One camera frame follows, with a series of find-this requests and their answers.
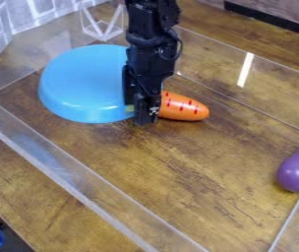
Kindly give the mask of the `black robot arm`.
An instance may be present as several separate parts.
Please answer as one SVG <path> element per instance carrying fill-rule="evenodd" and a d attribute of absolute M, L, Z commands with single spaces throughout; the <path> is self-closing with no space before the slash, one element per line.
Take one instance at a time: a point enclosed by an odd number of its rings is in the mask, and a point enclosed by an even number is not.
<path fill-rule="evenodd" d="M 134 108 L 138 125 L 155 123 L 162 106 L 163 82 L 175 73 L 183 42 L 176 0 L 124 0 L 128 14 L 126 64 L 122 69 L 124 103 Z"/>

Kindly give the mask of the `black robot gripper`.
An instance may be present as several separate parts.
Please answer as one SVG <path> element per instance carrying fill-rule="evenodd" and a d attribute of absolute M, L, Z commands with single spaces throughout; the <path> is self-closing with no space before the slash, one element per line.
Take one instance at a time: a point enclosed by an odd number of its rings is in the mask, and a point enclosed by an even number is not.
<path fill-rule="evenodd" d="M 134 104 L 136 125 L 152 124 L 162 106 L 162 85 L 174 74 L 175 60 L 159 54 L 158 48 L 130 45 L 122 69 L 124 104 Z"/>

